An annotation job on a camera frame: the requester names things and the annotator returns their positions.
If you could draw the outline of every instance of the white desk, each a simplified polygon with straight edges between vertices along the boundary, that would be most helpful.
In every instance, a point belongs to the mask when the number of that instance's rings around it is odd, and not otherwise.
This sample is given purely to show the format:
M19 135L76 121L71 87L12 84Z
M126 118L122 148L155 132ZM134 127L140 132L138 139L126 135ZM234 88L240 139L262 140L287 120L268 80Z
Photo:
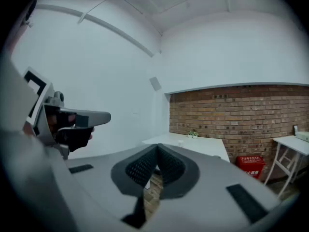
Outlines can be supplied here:
M269 177L270 177L272 171L274 170L275 165L278 165L288 175L288 179L286 180L283 188L281 189L280 193L278 194L278 197L279 197L279 196L281 196L281 194L283 193L283 191L287 187L288 183L290 182L290 180L293 176L293 173L295 172L295 169L296 169L296 166L297 166L297 163L299 161L300 156L303 157L303 156L309 155L309 143L304 141L304 140L298 139L295 136L277 137L277 138L274 138L274 141L278 142L277 152L276 152L274 162L271 166L270 172L267 176L267 179L266 179L264 185L266 185L267 181L269 180ZM285 150L283 155L278 160L278 154L279 154L279 150L280 150L281 145L287 146L287 149ZM289 149L296 151L296 154L293 156L292 159L288 159L286 157L286 153L288 152ZM289 161L289 164L286 167L281 164L283 159L286 159L286 160Z
M221 159L230 162L224 144L221 139L215 138L188 138L186 135L167 133L158 137L154 137L143 141L144 144L167 144L178 146L179 140L183 140L183 148L209 155L219 156Z

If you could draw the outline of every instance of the small white box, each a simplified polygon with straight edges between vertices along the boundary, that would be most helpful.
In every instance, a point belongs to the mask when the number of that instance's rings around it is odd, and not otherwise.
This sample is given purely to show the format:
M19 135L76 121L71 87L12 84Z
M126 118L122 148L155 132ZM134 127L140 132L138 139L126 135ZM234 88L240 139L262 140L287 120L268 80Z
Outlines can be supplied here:
M308 131L299 131L296 132L296 138L309 142L309 132Z

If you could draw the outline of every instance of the wooden floor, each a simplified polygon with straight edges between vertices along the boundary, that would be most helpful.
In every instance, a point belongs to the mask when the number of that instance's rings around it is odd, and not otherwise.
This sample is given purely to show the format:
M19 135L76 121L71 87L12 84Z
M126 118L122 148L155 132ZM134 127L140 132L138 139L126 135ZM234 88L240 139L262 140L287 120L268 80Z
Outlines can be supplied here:
M281 188L283 187L285 181L267 185L274 193L279 194ZM148 220L153 213L157 210L160 205L160 193L163 189L162 176L153 174L150 178L150 188L144 189L144 207L146 219ZM281 200L285 200L291 195L298 193L299 188L297 181L295 184L289 184L283 194L281 195Z

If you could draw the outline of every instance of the potted plant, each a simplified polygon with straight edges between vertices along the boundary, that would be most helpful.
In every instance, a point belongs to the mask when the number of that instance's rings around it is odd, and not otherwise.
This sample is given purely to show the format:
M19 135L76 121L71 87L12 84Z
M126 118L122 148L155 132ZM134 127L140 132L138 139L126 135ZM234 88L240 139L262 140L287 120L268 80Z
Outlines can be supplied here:
M194 131L190 131L189 135L188 135L188 138L192 138L193 137L193 133L194 133Z
M197 133L197 132L194 132L194 133L192 134L192 138L197 138L197 136L198 136L198 133Z

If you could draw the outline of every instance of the red brick wall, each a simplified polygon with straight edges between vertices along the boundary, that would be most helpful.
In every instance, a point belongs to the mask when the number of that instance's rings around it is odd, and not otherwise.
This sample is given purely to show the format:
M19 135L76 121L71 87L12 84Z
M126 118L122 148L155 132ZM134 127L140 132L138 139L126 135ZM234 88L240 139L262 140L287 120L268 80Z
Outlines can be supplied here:
M172 94L169 131L223 140L230 161L260 155L265 178L276 151L274 137L309 131L309 87L236 86Z

